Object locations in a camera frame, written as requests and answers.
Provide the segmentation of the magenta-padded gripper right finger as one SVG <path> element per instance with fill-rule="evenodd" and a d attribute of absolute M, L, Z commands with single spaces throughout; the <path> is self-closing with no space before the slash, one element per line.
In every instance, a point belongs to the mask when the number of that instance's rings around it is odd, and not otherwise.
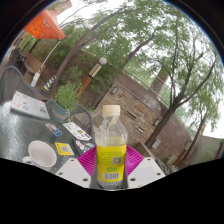
<path fill-rule="evenodd" d="M 126 152 L 125 173 L 128 189 L 146 186 L 165 176 L 152 157 L 144 157 L 130 146 Z"/>

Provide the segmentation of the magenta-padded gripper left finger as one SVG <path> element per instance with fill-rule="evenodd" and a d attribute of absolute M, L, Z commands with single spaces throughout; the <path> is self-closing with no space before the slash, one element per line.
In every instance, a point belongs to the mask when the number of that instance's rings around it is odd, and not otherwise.
<path fill-rule="evenodd" d="M 96 148 L 93 147 L 82 154 L 78 159 L 68 159 L 55 175 L 78 186 L 93 188 L 97 184 L 95 167 Z"/>

